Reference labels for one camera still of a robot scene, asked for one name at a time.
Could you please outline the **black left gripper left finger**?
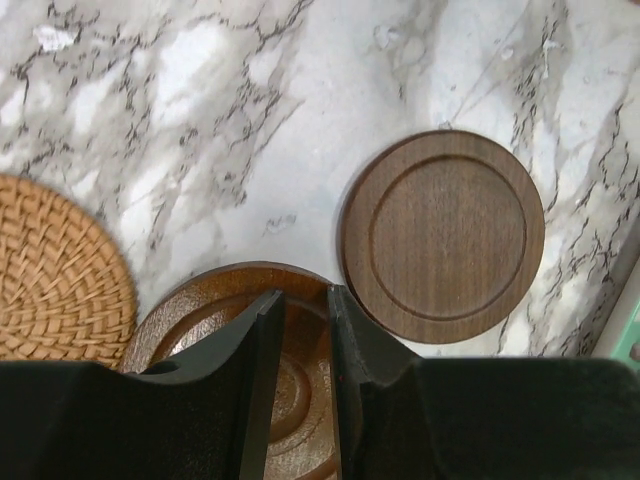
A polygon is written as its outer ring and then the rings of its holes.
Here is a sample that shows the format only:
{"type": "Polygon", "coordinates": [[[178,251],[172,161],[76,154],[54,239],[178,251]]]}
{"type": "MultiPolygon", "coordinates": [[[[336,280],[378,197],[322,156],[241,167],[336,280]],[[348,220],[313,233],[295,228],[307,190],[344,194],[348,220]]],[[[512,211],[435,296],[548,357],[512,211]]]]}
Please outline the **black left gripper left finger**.
{"type": "Polygon", "coordinates": [[[5,479],[259,479],[269,443],[285,298],[140,373],[81,361],[1,365],[5,479]]]}

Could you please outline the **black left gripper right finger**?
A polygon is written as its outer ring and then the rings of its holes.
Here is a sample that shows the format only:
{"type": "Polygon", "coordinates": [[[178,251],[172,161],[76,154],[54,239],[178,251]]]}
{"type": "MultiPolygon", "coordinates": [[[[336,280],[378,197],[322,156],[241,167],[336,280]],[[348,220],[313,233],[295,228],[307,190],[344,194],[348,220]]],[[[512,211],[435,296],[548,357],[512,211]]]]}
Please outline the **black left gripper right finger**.
{"type": "Polygon", "coordinates": [[[635,479],[639,377],[608,359],[429,357],[328,290],[342,479],[635,479]]]}

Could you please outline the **ringed brown wooden coaster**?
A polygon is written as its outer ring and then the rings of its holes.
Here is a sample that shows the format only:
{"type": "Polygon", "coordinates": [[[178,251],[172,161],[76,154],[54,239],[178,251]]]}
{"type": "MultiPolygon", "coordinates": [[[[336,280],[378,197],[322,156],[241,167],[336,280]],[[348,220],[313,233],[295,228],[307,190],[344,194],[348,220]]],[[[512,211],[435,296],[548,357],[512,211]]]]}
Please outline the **ringed brown wooden coaster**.
{"type": "Polygon", "coordinates": [[[119,369],[141,372],[229,323],[265,291],[282,291],[286,322],[264,476],[334,479],[329,284],[307,270],[270,262],[200,274],[151,310],[133,334],[119,369]]]}

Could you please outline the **dark wooden coaster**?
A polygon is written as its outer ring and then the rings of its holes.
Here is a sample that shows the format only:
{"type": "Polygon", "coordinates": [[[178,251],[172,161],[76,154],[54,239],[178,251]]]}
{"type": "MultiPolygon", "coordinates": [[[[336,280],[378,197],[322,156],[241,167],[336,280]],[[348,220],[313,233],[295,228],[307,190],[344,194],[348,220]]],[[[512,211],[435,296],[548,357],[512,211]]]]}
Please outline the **dark wooden coaster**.
{"type": "Polygon", "coordinates": [[[355,178],[337,233],[363,309],[420,343],[473,338],[504,320],[542,258],[544,212],[521,162],[468,131],[410,136],[355,178]]]}

